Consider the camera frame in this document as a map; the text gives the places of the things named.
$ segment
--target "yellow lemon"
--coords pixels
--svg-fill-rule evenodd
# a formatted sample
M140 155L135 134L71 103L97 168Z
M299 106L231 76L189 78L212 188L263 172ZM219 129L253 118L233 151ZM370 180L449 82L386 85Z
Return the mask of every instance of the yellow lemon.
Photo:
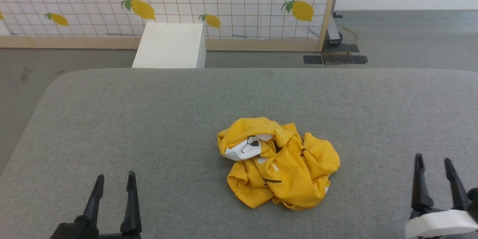
M211 14L203 14L199 16L199 18L205 21L209 26L214 28L219 28L221 26L221 21L214 15Z
M282 5L282 9L284 9L289 13L292 9L292 15L299 21L312 21L312 16L314 16L314 8L309 3L300 0L292 0L290 2L285 2Z
M121 8L123 8L123 5L129 11L133 8L133 12L141 18L156 20L154 9L146 2L141 0L125 0L121 2Z
M61 15L55 13L46 13L45 18L48 18L50 21L53 20L56 24L61 26L68 26L68 21Z

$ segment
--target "green leaf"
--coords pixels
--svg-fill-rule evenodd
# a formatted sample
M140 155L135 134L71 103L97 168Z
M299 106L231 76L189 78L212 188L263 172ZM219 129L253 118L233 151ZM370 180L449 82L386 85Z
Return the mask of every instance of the green leaf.
M292 0L291 2L287 3L287 6L285 6L285 10L287 11L287 13L289 13L292 7L294 6L294 2L295 1Z
M128 9L129 11L131 11L131 0L126 0L124 2L124 7Z

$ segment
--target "gray table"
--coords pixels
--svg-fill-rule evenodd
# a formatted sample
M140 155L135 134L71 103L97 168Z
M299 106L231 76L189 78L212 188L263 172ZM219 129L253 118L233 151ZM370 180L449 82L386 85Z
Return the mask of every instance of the gray table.
M316 208L249 209L216 134L242 117L295 122L342 167ZM451 207L443 159L478 186L478 75L428 69L96 69L57 79L0 178L0 238L48 238L104 173L101 232L116 232L136 172L143 238L403 238L413 158Z

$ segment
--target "crumpled yellow shirt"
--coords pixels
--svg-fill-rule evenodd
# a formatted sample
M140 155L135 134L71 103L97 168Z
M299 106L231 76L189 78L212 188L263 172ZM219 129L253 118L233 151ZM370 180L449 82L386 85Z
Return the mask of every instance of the crumpled yellow shirt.
M294 123L267 118L241 118L217 134L223 156L234 159L227 183L251 208L273 200L291 210L315 207L330 186L328 177L340 158L327 140L305 133Z

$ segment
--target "lemon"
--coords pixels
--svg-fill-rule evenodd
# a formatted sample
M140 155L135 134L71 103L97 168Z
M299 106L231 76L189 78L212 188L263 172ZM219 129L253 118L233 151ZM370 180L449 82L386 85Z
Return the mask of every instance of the lemon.
M48 18L50 21L53 20L56 24L61 26L68 26L68 21L60 14L55 13L46 13L45 18Z
M221 21L214 15L211 14L203 14L199 16L199 18L205 21L209 26L214 28L219 28L221 26Z
M122 9L123 5L129 11L131 11L131 8L133 8L133 12L141 18L152 19L154 21L156 20L156 16L154 15L154 9L151 7L150 4L146 2L143 2L141 0L125 0L121 2Z
M284 9L289 13L292 9L292 15L299 21L312 21L312 16L314 16L314 8L309 3L300 0L292 0L290 2L285 2L282 5L282 9Z

